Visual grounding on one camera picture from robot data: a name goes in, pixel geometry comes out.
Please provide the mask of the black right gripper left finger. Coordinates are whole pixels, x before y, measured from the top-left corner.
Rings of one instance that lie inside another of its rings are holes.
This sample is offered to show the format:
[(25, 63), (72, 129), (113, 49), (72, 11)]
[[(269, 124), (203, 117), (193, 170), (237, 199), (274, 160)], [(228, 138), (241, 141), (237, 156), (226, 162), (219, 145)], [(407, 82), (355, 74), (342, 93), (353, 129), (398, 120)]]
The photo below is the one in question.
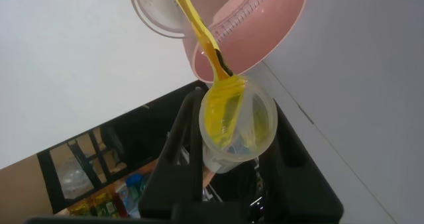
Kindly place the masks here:
[(143, 219), (192, 219), (203, 187), (200, 87), (183, 100), (164, 148), (138, 201)]

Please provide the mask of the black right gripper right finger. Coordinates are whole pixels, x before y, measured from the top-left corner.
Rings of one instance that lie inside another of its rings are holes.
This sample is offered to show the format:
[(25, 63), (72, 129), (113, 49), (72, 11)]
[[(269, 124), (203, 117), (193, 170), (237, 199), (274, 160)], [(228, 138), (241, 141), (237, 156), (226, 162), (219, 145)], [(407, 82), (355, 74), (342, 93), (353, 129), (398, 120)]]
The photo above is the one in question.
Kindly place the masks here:
[(272, 144), (259, 156), (265, 223), (339, 223), (344, 207), (280, 108)]

